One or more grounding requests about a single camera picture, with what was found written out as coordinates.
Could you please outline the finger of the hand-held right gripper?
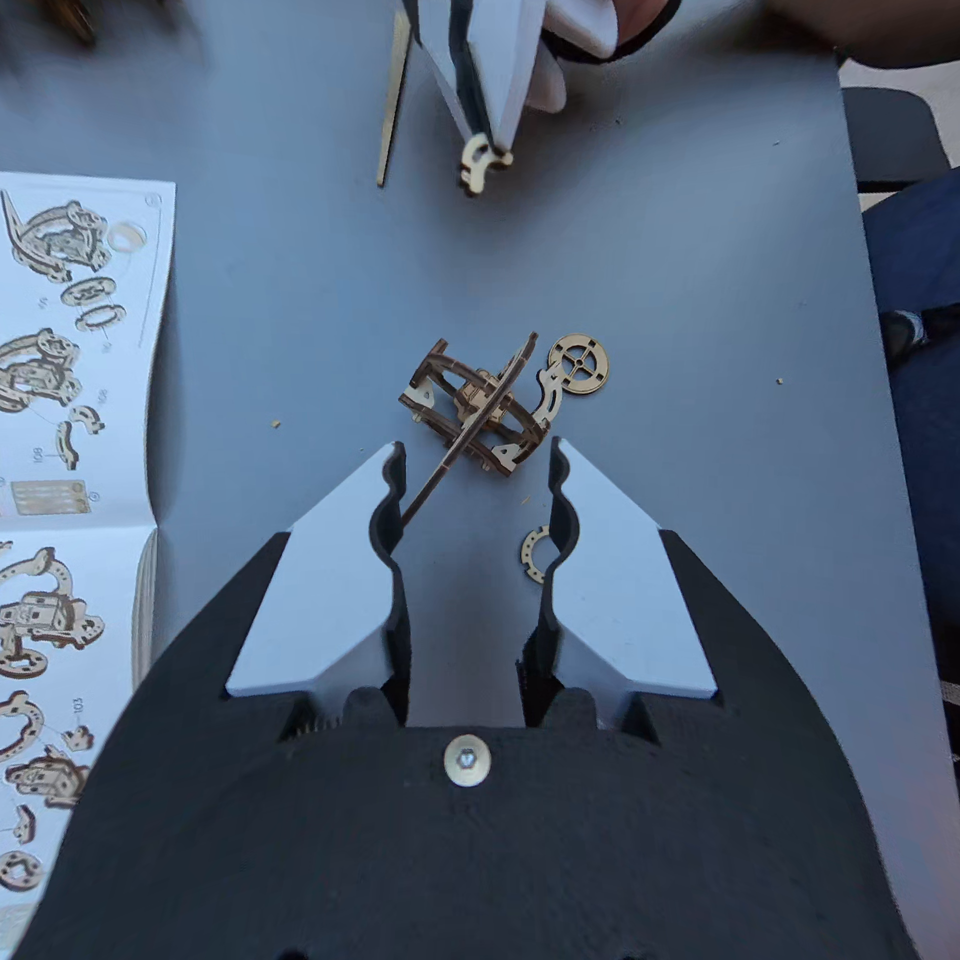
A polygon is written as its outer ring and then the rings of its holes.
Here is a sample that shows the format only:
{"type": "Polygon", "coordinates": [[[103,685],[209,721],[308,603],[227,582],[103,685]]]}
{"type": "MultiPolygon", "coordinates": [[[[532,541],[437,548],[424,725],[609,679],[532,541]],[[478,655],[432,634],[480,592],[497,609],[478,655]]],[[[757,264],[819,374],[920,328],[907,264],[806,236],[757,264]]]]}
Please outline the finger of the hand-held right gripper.
{"type": "Polygon", "coordinates": [[[469,130],[512,148],[525,109],[553,112],[545,1],[453,1],[450,56],[469,130]]]}
{"type": "Polygon", "coordinates": [[[457,68],[451,53],[450,27],[453,17],[451,1],[403,1],[416,44],[426,55],[438,89],[459,131],[467,142],[483,133],[484,123],[473,107],[464,107],[458,92],[457,68]]]}

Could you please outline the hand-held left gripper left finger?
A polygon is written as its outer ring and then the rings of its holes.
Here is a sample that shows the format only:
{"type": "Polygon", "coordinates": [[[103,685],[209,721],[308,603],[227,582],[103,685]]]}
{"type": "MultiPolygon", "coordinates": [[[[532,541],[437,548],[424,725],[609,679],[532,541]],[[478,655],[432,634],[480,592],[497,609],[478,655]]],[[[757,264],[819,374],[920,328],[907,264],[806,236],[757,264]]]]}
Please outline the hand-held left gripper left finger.
{"type": "Polygon", "coordinates": [[[409,714],[412,642],[402,571],[406,454],[377,450],[289,530],[225,683],[233,698],[304,693],[326,721],[355,690],[379,690],[409,714]]]}

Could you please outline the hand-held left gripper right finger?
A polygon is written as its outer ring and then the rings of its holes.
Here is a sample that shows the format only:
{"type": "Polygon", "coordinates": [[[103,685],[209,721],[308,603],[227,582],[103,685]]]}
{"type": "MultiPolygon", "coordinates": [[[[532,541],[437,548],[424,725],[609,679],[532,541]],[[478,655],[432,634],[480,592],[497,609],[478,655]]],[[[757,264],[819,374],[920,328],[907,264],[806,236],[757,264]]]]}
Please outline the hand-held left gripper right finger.
{"type": "Polygon", "coordinates": [[[640,694],[714,699],[662,528],[567,439],[551,442],[548,489],[558,555],[517,663],[526,726],[544,722],[561,690],[585,690],[600,727],[629,725],[640,694]]]}

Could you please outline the small curved wooden part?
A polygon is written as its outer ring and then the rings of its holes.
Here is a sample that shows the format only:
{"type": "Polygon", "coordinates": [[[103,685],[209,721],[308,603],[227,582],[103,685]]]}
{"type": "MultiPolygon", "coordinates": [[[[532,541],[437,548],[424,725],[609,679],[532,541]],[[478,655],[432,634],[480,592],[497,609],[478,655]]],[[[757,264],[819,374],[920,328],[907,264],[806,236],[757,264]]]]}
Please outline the small curved wooden part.
{"type": "Polygon", "coordinates": [[[474,133],[462,148],[459,186],[468,198],[476,198],[483,193],[491,170],[505,170],[513,163],[510,150],[499,150],[483,131],[474,133]]]}

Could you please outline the wooden model assembly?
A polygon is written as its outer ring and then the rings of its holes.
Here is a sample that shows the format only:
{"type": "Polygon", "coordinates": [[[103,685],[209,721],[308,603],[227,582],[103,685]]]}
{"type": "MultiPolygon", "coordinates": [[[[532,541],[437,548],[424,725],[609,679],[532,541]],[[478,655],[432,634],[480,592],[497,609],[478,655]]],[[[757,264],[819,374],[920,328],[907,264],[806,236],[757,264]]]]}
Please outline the wooden model assembly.
{"type": "Polygon", "coordinates": [[[446,445],[446,453],[402,513],[408,525],[446,477],[453,464],[467,455],[487,472],[510,476],[546,439],[557,416],[570,377],[565,362],[540,369],[538,406],[529,411],[513,388],[534,354],[533,332],[497,374],[469,366],[448,354],[439,339],[427,352],[399,396],[416,423],[426,424],[446,445]]]}

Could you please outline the person's right forearm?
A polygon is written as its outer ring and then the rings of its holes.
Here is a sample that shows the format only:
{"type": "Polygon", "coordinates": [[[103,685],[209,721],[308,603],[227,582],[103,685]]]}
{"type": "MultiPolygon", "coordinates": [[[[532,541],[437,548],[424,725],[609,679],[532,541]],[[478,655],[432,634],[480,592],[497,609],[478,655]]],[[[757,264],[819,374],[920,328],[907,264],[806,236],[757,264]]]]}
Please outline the person's right forearm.
{"type": "Polygon", "coordinates": [[[755,17],[760,35],[842,62],[914,69],[959,60],[957,1],[766,1],[755,17]]]}

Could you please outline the person's right hand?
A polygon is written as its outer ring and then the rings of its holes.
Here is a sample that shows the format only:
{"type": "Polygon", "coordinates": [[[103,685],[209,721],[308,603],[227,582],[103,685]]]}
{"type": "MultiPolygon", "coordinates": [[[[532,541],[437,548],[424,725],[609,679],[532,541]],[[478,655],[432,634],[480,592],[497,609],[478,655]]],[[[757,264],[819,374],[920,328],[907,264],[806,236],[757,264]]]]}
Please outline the person's right hand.
{"type": "MultiPolygon", "coordinates": [[[[613,1],[616,54],[634,52],[650,42],[678,13],[681,2],[613,1]]],[[[775,45],[796,26],[765,2],[737,2],[697,26],[694,40],[717,49],[763,49],[775,45]]]]}

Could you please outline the thin wooden strip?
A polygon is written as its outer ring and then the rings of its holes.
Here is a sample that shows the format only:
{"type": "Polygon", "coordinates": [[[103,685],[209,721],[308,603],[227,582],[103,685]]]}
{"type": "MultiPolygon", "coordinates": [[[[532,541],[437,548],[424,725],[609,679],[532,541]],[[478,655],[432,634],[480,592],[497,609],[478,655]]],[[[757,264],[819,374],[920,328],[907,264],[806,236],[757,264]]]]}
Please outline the thin wooden strip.
{"type": "Polygon", "coordinates": [[[395,12],[393,18],[387,93],[381,125],[380,149],[375,180],[376,186],[381,189],[386,186],[389,172],[411,43],[411,22],[405,8],[400,7],[395,12]]]}

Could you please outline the wooden horseshoe part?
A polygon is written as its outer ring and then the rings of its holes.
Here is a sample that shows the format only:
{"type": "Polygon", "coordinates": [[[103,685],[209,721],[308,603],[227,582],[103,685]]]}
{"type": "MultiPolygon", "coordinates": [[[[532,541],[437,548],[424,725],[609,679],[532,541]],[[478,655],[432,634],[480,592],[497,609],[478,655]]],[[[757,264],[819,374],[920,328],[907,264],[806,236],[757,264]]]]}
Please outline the wooden horseshoe part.
{"type": "Polygon", "coordinates": [[[519,548],[519,562],[525,575],[538,586],[546,581],[546,570],[555,559],[556,551],[549,525],[544,523],[527,533],[519,548]]]}

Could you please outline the wooden spoked wheel part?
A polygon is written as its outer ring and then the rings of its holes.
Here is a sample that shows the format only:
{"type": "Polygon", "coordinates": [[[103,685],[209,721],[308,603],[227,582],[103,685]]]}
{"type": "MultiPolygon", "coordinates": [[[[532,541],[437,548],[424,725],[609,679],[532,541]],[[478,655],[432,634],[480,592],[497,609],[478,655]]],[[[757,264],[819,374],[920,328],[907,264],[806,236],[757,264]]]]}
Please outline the wooden spoked wheel part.
{"type": "Polygon", "coordinates": [[[610,358],[605,347],[585,333],[560,337],[548,351],[547,368],[558,368],[561,389],[571,396],[598,392],[609,380],[610,358]]]}

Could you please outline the assembly instruction booklet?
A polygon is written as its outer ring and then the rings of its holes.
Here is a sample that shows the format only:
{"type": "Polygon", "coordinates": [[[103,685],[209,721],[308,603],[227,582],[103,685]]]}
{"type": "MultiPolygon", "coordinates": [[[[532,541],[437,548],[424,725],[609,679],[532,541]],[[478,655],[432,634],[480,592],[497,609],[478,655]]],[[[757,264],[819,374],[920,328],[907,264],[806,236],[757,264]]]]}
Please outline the assembly instruction booklet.
{"type": "Polygon", "coordinates": [[[176,186],[1,174],[2,958],[149,670],[147,476],[176,186]]]}

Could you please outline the black chair seat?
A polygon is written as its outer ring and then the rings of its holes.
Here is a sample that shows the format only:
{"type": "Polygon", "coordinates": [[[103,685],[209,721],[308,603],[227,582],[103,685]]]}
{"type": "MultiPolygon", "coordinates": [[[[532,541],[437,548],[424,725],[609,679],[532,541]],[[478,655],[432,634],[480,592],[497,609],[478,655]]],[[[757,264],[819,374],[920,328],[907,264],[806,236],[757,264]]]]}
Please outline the black chair seat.
{"type": "Polygon", "coordinates": [[[948,174],[952,167],[929,103],[898,89],[842,89],[860,194],[892,193],[948,174]]]}

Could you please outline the person's blue jeans leg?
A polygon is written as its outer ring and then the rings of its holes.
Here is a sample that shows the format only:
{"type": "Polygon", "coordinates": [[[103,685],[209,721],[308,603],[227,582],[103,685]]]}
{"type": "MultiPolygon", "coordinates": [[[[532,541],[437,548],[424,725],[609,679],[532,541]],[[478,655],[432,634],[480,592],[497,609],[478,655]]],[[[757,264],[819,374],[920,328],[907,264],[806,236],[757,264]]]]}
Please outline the person's blue jeans leg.
{"type": "Polygon", "coordinates": [[[959,171],[952,169],[863,217],[879,314],[921,314],[929,338],[890,371],[918,559],[934,618],[959,611],[959,171]]]}

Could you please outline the brown wooden part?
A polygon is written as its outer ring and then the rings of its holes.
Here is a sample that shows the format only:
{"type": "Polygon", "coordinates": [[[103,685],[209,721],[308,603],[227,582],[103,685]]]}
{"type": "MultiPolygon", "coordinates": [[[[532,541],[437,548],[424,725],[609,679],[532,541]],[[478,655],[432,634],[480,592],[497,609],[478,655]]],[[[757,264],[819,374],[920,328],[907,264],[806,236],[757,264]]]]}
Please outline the brown wooden part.
{"type": "Polygon", "coordinates": [[[71,35],[76,42],[88,49],[97,42],[97,30],[88,2],[41,1],[45,16],[55,26],[71,35]]]}

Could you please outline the person's shoe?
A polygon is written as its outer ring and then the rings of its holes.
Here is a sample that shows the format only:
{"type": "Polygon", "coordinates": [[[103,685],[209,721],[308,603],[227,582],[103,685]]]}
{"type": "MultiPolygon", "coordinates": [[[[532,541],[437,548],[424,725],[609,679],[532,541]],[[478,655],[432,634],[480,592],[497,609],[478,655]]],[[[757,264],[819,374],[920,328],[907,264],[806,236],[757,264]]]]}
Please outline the person's shoe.
{"type": "Polygon", "coordinates": [[[930,338],[922,314],[907,310],[879,314],[879,328],[888,372],[893,372],[926,347],[930,338]]]}

